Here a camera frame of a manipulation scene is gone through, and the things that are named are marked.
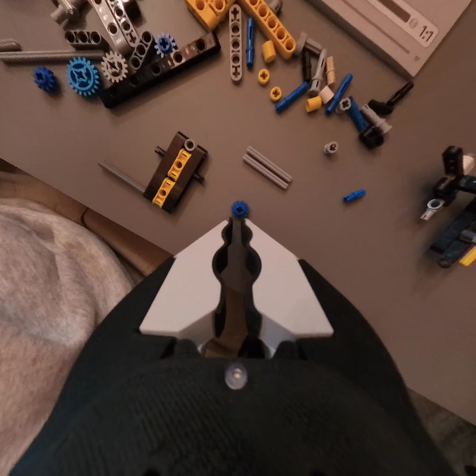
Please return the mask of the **long black lego beam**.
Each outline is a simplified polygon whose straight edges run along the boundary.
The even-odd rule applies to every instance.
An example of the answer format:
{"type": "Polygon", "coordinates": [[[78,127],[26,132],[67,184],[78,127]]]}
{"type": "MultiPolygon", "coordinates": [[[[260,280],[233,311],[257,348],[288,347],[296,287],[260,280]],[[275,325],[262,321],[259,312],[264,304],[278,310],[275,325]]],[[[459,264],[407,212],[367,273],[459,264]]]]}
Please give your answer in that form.
{"type": "Polygon", "coordinates": [[[221,45],[215,32],[209,32],[163,58],[148,63],[136,73],[99,92],[105,108],[113,109],[170,80],[218,54],[221,45]]]}

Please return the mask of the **yellow lego block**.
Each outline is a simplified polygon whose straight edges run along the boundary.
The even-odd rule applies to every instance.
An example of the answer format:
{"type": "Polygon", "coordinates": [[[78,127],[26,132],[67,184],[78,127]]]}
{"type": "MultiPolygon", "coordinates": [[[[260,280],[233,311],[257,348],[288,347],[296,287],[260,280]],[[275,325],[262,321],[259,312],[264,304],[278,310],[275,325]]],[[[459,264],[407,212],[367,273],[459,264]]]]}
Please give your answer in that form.
{"type": "Polygon", "coordinates": [[[188,10],[207,31],[223,21],[235,0],[185,0],[188,10]]]}

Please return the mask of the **dark grey three-hole beam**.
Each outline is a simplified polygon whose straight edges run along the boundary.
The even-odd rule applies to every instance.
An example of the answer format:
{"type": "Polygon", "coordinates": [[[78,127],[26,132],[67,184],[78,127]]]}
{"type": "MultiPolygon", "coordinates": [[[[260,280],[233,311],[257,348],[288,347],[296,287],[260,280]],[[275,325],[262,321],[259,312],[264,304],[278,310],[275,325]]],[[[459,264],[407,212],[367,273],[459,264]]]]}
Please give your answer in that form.
{"type": "Polygon", "coordinates": [[[108,42],[95,30],[65,30],[64,38],[76,50],[110,50],[108,42]]]}

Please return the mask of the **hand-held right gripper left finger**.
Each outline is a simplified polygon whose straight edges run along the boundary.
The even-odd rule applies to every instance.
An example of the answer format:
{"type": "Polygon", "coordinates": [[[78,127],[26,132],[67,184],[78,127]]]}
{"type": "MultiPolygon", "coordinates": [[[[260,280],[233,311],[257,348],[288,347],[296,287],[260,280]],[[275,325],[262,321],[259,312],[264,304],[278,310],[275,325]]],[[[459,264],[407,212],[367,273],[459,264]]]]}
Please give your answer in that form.
{"type": "Polygon", "coordinates": [[[223,221],[177,253],[140,325],[142,335],[191,340],[199,350],[214,337],[213,316],[221,284],[212,259],[224,244],[223,221]]]}

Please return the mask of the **long yellow lego beam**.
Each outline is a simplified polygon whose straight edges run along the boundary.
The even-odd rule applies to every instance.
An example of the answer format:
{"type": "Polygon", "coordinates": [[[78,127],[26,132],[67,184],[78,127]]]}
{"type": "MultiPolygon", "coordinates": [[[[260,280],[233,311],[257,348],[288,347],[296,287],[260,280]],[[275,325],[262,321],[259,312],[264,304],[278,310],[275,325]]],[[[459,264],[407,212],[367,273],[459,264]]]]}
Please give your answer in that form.
{"type": "Polygon", "coordinates": [[[290,59],[296,49],[296,41],[263,0],[239,0],[249,17],[252,17],[263,35],[275,46],[283,59],[290,59]]]}

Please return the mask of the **light grey lego connector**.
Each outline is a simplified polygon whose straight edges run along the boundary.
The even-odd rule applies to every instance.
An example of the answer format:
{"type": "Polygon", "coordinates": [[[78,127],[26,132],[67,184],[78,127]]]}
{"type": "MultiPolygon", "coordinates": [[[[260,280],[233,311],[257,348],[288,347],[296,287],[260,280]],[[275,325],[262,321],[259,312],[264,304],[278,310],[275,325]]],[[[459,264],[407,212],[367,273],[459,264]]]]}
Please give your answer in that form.
{"type": "Polygon", "coordinates": [[[89,3],[88,0],[52,0],[51,2],[55,9],[50,16],[57,24],[75,19],[89,3]]]}

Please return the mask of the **thin grey lego liftarm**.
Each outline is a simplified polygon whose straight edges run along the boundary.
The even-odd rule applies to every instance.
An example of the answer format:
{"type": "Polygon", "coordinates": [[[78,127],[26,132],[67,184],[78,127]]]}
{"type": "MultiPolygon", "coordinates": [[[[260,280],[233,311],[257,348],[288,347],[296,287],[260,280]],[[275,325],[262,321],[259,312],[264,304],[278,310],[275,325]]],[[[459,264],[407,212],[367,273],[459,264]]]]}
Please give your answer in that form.
{"type": "Polygon", "coordinates": [[[238,84],[242,79],[242,10],[234,3],[229,9],[230,77],[238,84]]]}

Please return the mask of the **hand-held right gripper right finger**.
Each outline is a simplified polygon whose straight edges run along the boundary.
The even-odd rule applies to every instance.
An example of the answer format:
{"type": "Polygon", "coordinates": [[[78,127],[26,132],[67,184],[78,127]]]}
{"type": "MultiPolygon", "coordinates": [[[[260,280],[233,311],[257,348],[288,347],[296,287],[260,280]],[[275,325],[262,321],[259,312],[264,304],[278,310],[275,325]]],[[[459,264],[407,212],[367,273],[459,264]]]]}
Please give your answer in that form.
{"type": "Polygon", "coordinates": [[[261,271],[252,285],[254,306],[262,317],[259,339],[271,357],[284,341],[330,337],[334,330],[298,258],[246,219],[250,246],[261,271]]]}

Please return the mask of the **light grey lego beam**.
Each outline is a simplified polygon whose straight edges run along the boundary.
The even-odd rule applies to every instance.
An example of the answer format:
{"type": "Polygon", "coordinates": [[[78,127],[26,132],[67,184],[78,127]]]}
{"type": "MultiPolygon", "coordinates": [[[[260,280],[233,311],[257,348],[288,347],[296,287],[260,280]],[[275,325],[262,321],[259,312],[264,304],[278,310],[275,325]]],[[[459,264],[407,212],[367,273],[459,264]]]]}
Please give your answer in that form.
{"type": "Polygon", "coordinates": [[[89,0],[98,14],[114,50],[123,56],[132,54],[140,38],[128,15],[129,1],[89,0]]]}

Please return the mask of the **dark grey lego beam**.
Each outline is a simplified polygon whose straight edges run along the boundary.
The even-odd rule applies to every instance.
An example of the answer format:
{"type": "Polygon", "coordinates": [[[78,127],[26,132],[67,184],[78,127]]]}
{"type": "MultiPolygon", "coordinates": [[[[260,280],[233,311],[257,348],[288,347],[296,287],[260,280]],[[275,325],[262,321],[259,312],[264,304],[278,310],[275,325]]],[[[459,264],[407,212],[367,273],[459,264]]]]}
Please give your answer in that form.
{"type": "Polygon", "coordinates": [[[131,73],[137,72],[144,65],[150,62],[152,56],[155,54],[153,44],[154,37],[151,32],[148,30],[142,32],[139,43],[134,48],[128,60],[131,73]]]}

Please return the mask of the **black and yellow lego assembly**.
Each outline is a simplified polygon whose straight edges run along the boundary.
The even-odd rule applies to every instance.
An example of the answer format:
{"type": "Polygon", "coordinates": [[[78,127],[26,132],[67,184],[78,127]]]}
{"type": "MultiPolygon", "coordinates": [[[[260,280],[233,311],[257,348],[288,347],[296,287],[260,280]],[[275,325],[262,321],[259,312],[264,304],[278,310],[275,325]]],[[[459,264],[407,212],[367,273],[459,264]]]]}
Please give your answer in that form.
{"type": "Polygon", "coordinates": [[[143,192],[143,197],[166,213],[173,213],[184,197],[199,168],[208,157],[208,151],[197,142],[177,132],[162,154],[158,168],[143,192]]]}

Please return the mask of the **blue lego axle pin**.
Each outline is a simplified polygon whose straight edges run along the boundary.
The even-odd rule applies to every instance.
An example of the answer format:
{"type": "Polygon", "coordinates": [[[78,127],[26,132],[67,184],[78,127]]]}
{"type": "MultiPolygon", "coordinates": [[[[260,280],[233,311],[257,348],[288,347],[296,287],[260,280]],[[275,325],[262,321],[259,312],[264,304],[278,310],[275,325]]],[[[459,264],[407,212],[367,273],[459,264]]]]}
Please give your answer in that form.
{"type": "Polygon", "coordinates": [[[255,20],[247,18],[246,67],[252,69],[255,58],[255,20]]]}

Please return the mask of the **black lego connector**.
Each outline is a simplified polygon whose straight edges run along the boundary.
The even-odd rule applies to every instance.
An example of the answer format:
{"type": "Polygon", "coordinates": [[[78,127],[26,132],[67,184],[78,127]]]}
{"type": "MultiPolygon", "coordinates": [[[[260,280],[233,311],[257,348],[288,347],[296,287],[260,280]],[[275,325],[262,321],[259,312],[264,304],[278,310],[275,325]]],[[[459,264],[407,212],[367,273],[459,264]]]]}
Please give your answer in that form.
{"type": "Polygon", "coordinates": [[[384,135],[379,128],[369,126],[360,132],[359,140],[368,150],[373,150],[384,144],[384,135]]]}

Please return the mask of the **grey lego pin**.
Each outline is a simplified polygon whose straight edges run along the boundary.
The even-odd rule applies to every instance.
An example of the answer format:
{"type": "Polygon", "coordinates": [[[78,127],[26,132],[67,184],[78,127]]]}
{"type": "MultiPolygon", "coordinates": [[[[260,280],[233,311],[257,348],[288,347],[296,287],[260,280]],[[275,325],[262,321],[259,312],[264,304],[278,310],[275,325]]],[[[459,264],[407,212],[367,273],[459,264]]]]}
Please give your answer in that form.
{"type": "Polygon", "coordinates": [[[323,79],[325,62],[327,60],[327,49],[323,48],[319,54],[317,67],[312,78],[312,83],[309,88],[309,96],[316,97],[325,87],[325,82],[323,79]]]}
{"type": "Polygon", "coordinates": [[[379,130],[381,134],[387,134],[392,126],[381,116],[379,116],[368,104],[360,108],[360,112],[379,130]]]}

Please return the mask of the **black partial lego build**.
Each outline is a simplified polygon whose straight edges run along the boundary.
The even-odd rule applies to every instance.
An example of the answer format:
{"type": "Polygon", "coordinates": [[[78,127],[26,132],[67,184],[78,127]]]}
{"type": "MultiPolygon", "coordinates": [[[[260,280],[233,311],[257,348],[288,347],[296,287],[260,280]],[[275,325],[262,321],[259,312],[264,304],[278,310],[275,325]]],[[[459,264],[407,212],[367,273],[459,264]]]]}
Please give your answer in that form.
{"type": "Polygon", "coordinates": [[[449,207],[459,193],[473,195],[473,199],[437,236],[430,251],[437,255],[437,265],[443,269],[455,263],[468,267],[476,259],[476,178],[475,156],[465,154],[459,146],[449,146],[442,153],[443,177],[432,188],[431,199],[420,216],[429,221],[440,210],[449,207]]]}

